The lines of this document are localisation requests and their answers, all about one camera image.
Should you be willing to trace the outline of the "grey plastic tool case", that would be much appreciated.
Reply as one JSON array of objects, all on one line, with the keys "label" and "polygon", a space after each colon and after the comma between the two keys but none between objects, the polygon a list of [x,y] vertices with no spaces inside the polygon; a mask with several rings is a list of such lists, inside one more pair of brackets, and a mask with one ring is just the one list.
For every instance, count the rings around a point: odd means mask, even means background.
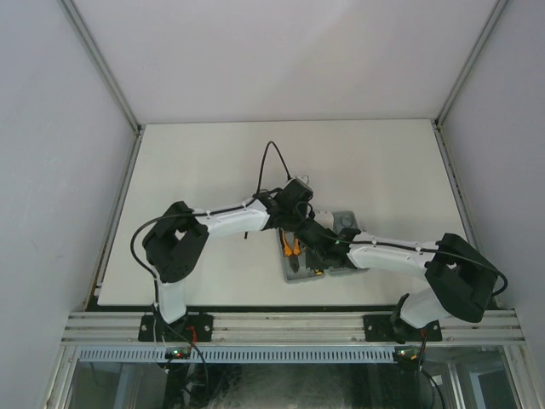
[{"label": "grey plastic tool case", "polygon": [[[339,233],[343,228],[358,228],[359,227],[357,224],[355,215],[351,211],[344,210],[344,211],[335,211],[332,213],[335,217],[335,224],[334,224],[334,227],[331,229],[333,232]],[[300,269],[299,269],[299,272],[295,274],[291,271],[289,261],[284,256],[284,252],[281,249],[279,237],[278,237],[278,242],[280,247],[280,259],[281,259],[281,267],[282,267],[282,271],[284,275],[284,280],[289,284],[318,280],[318,279],[324,278],[325,276],[341,277],[346,275],[359,274],[359,273],[363,273],[367,271],[367,268],[352,269],[352,268],[322,267],[318,263],[318,260],[313,257],[313,254],[300,241],[300,244],[301,244],[301,255],[299,256]],[[324,274],[321,276],[316,276],[313,272],[315,268],[322,268],[324,270]]]}]

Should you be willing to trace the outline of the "orange black pliers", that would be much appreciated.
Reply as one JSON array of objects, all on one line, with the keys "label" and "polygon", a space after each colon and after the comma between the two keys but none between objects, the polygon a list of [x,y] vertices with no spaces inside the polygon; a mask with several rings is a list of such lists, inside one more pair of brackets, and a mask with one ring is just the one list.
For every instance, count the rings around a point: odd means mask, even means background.
[{"label": "orange black pliers", "polygon": [[299,256],[301,255],[300,240],[294,233],[287,233],[284,231],[284,256],[288,259],[291,271],[295,274],[299,272],[300,263]]}]

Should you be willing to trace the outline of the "long black yellow screwdriver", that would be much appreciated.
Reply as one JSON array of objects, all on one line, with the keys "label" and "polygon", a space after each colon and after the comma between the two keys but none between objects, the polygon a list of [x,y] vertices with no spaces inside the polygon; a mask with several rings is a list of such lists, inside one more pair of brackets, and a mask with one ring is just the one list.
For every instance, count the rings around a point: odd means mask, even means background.
[{"label": "long black yellow screwdriver", "polygon": [[284,249],[285,249],[285,242],[284,242],[285,237],[284,237],[284,231],[282,229],[278,230],[278,236],[279,236],[281,249],[282,249],[282,251],[284,251]]}]

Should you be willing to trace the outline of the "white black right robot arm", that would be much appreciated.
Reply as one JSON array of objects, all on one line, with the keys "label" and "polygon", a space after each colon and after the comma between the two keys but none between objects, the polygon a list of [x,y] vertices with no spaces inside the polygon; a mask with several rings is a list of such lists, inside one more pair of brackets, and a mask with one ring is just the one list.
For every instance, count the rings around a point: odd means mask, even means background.
[{"label": "white black right robot arm", "polygon": [[386,239],[357,228],[334,233],[314,220],[306,220],[295,236],[329,267],[385,270],[427,284],[422,291],[404,294],[390,316],[393,334],[400,343],[444,318],[479,323],[489,301],[499,292],[496,282],[508,284],[503,273],[453,233],[420,243]]}]

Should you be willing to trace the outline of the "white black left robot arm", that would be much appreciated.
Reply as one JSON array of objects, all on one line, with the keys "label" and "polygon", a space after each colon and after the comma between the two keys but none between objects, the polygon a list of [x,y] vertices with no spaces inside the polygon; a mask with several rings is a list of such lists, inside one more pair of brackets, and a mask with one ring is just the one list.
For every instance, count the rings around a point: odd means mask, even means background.
[{"label": "white black left robot arm", "polygon": [[305,219],[303,205],[313,190],[295,178],[284,187],[262,190],[240,204],[194,210],[179,201],[152,222],[142,247],[155,280],[157,331],[175,341],[186,332],[184,280],[194,270],[209,239],[260,232],[293,231]]}]

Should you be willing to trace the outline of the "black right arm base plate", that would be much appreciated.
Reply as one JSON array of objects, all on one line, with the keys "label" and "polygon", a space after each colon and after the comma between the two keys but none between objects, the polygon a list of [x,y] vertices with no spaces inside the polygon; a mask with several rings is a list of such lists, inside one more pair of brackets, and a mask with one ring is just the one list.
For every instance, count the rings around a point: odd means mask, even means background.
[{"label": "black right arm base plate", "polygon": [[367,314],[363,316],[365,341],[370,343],[416,343],[426,338],[429,342],[440,342],[443,335],[437,320],[422,329],[403,327],[395,331],[390,316],[386,314]]}]

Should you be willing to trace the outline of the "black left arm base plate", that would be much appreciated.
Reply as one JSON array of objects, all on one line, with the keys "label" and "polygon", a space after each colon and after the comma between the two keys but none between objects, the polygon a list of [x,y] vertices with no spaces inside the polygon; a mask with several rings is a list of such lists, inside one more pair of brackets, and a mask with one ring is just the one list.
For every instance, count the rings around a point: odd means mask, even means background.
[{"label": "black left arm base plate", "polygon": [[207,343],[211,341],[213,328],[214,317],[211,314],[188,314],[170,324],[165,324],[160,316],[149,314],[141,318],[138,341]]}]

